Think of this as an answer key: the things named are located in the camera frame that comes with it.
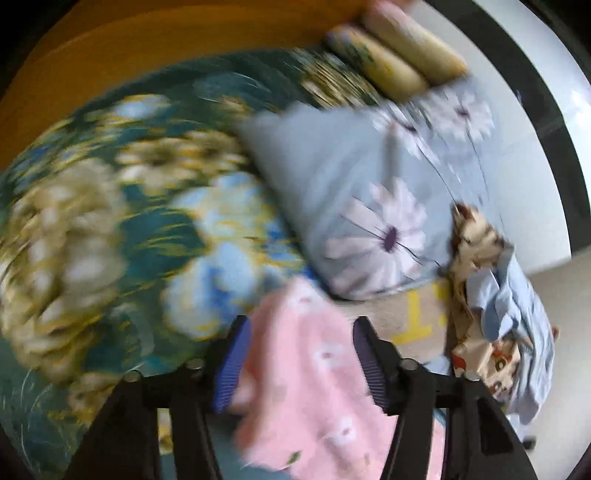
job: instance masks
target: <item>floral blanket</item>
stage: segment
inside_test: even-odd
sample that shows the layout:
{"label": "floral blanket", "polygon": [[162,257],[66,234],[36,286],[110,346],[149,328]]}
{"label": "floral blanket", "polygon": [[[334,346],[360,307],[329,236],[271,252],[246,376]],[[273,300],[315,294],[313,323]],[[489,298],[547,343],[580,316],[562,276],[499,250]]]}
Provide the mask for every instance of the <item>floral blanket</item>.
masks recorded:
{"label": "floral blanket", "polygon": [[200,59],[91,102],[15,159],[0,179],[0,421],[39,478],[61,477],[123,372],[171,371],[288,277],[314,278],[231,126],[376,98],[319,53]]}

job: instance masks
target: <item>wooden headboard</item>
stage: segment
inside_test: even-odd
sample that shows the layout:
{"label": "wooden headboard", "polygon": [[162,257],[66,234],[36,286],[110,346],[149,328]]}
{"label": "wooden headboard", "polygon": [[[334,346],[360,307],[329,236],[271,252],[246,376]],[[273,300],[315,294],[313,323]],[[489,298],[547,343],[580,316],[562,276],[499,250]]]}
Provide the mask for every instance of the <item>wooden headboard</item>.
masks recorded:
{"label": "wooden headboard", "polygon": [[0,101],[0,168],[47,127],[122,82],[193,57],[318,43],[366,0],[80,0]]}

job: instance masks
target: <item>pillow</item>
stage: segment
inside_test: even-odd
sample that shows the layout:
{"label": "pillow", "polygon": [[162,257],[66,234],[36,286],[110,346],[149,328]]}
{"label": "pillow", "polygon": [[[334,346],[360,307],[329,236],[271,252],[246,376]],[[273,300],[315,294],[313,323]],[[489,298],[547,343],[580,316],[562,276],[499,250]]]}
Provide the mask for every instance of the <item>pillow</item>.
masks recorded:
{"label": "pillow", "polygon": [[296,103],[238,125],[313,267],[355,300],[414,287],[450,261],[453,205],[488,209],[476,144],[491,130],[467,80],[402,108]]}
{"label": "pillow", "polygon": [[362,21],[365,28],[434,85],[447,83],[468,70],[466,62],[449,45],[388,1],[375,2]]}
{"label": "pillow", "polygon": [[403,59],[352,25],[333,28],[326,40],[330,48],[395,102],[405,102],[429,87],[426,79]]}

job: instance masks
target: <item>pink floral cloth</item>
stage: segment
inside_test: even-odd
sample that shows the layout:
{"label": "pink floral cloth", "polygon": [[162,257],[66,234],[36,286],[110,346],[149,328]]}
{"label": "pink floral cloth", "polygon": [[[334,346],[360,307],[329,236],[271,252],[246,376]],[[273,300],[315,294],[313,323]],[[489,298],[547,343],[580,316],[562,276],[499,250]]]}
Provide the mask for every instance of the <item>pink floral cloth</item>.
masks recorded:
{"label": "pink floral cloth", "polygon": [[[251,315],[252,345],[233,398],[245,413],[235,441],[247,464],[303,480],[378,480],[396,417],[374,405],[352,324],[307,280],[294,278]],[[435,421],[427,478],[441,477]]]}

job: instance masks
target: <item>crumpled cloth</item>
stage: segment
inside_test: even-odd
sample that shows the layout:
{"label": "crumpled cloth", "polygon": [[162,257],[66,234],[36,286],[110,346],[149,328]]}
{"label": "crumpled cloth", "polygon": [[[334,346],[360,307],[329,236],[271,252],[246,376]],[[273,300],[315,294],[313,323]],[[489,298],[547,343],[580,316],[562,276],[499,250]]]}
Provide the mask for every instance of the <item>crumpled cloth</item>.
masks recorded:
{"label": "crumpled cloth", "polygon": [[[459,340],[452,352],[454,369],[456,373],[458,366],[477,371],[493,393],[506,391],[501,398],[506,413],[517,413],[527,425],[550,391],[555,332],[515,258],[514,247],[473,208],[457,205],[454,219],[457,255],[450,278],[454,297],[464,307],[452,316]],[[479,336],[479,345],[491,345],[480,355],[473,340]],[[491,362],[497,377],[489,375]]]}
{"label": "crumpled cloth", "polygon": [[[372,401],[352,324],[301,277],[267,295],[250,318],[252,343],[232,405],[246,413],[235,435],[245,462],[289,467],[295,479],[379,478],[396,417]],[[444,437],[434,421],[430,480],[441,477]]]}

